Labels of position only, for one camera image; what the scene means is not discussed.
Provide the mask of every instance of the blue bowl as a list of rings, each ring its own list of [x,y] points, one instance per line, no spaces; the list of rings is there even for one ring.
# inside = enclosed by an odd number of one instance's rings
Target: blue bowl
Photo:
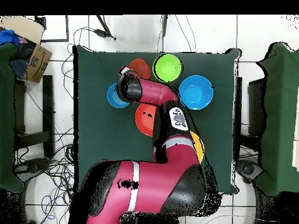
[[[107,100],[109,104],[115,108],[124,108],[129,105],[129,102],[124,102],[119,99],[116,93],[116,83],[112,84],[107,90]]]
[[[192,110],[205,108],[213,98],[213,87],[203,76],[190,76],[179,86],[181,102]]]

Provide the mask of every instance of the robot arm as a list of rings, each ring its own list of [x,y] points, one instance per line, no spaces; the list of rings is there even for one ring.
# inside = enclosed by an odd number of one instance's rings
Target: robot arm
[[[95,164],[72,202],[69,224],[79,224],[77,214],[81,214],[82,224],[120,224],[127,211],[177,216],[196,213],[203,206],[206,185],[177,95],[129,69],[124,68],[120,75],[119,98],[157,106],[154,162]]]

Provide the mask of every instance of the dark green tablecloth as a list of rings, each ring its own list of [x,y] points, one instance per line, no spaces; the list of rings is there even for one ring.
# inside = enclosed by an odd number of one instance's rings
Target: dark green tablecloth
[[[16,46],[11,43],[0,45],[0,188],[14,193],[24,190],[22,182],[12,173],[15,140],[13,94],[15,74],[9,66],[9,59],[17,50]]]
[[[267,195],[299,192],[299,172],[292,166],[299,53],[275,43],[260,65],[267,82],[264,98],[267,117],[261,155],[261,165],[266,171],[256,183]]]
[[[152,67],[161,53],[90,52],[78,50],[79,80],[79,185],[88,169],[98,160],[152,161],[152,138],[135,124],[138,104],[123,109],[112,107],[106,98],[109,86],[118,80],[118,71],[135,58]],[[171,82],[176,88],[191,75],[206,77],[214,86],[212,102],[204,109],[191,110],[213,167],[219,192],[232,194],[232,109],[234,98],[234,61],[239,51],[228,54],[173,53],[183,63],[182,75]],[[190,129],[194,131],[188,117]]]

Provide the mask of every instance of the black border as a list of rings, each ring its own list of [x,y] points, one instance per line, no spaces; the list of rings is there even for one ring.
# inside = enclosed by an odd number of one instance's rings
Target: black border
[[[79,161],[78,161],[78,141],[79,141],[79,101],[78,101],[78,51],[77,47],[73,45],[72,52],[74,54],[73,65],[74,65],[74,194],[78,192],[79,187]]]

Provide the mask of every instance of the yellow bowl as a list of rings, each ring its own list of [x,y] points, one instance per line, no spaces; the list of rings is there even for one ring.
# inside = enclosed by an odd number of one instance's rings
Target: yellow bowl
[[[199,160],[199,163],[203,160],[204,156],[204,145],[199,136],[197,136],[194,132],[190,131],[191,137],[193,139],[193,146],[195,148],[197,158]]]

